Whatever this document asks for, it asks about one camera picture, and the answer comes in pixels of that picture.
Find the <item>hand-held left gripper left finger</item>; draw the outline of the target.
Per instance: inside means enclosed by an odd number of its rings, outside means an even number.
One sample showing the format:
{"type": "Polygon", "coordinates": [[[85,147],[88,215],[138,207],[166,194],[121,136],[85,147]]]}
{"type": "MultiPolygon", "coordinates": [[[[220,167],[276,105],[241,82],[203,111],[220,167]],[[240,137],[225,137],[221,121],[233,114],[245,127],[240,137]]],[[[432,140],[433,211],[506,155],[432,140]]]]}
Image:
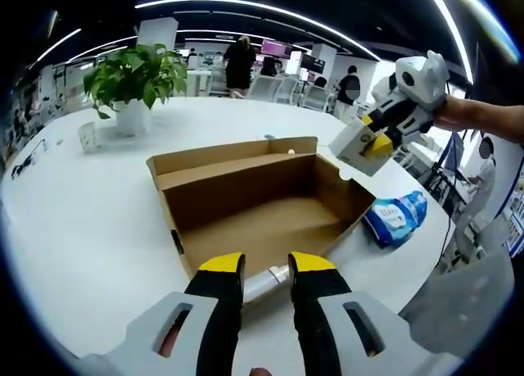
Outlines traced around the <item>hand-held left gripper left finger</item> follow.
{"type": "Polygon", "coordinates": [[[128,326],[124,375],[230,375],[242,323],[245,255],[202,264],[184,292],[172,292],[128,326]]]}

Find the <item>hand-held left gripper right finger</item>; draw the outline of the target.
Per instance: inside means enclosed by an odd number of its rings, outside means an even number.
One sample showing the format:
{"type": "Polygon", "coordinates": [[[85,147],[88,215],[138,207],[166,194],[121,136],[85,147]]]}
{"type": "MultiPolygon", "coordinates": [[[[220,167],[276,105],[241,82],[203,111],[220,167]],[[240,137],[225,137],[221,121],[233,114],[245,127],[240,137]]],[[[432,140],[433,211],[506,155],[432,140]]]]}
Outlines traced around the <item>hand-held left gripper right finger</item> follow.
{"type": "Polygon", "coordinates": [[[288,256],[294,325],[308,375],[410,375],[407,324],[365,292],[352,292],[321,256],[288,256]]]}

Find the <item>person's right hand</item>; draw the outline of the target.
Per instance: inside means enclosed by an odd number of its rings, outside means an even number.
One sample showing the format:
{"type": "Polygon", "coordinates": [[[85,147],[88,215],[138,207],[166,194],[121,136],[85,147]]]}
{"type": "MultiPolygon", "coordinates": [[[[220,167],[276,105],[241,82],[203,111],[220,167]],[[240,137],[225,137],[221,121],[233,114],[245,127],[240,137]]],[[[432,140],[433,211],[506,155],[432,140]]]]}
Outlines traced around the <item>person's right hand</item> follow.
{"type": "Polygon", "coordinates": [[[442,105],[435,111],[433,123],[451,131],[482,130],[485,108],[486,104],[483,102],[446,95],[442,105]]]}

